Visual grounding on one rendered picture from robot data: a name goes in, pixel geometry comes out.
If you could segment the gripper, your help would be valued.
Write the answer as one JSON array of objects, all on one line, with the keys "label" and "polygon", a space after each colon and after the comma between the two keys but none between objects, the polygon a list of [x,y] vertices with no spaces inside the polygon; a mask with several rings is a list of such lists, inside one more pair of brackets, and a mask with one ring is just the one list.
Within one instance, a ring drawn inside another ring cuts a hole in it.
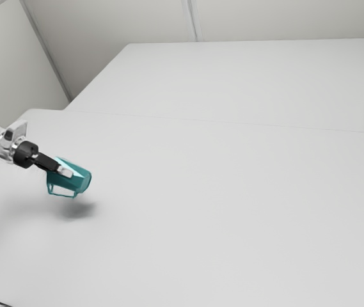
[{"label": "gripper", "polygon": [[57,173],[66,178],[73,176],[71,170],[64,168],[49,156],[39,153],[38,145],[30,141],[22,141],[17,145],[13,155],[13,163],[24,169],[28,169],[34,164],[42,170]]}]

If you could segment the teal faceted mug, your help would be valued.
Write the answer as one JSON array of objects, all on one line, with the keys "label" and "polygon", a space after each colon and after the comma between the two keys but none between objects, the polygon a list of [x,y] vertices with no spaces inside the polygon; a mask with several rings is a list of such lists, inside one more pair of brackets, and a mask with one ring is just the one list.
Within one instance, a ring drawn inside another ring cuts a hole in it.
[{"label": "teal faceted mug", "polygon": [[87,190],[91,182],[91,172],[61,157],[54,160],[64,171],[70,171],[70,177],[60,173],[47,171],[46,184],[48,193],[55,196],[75,198]]}]

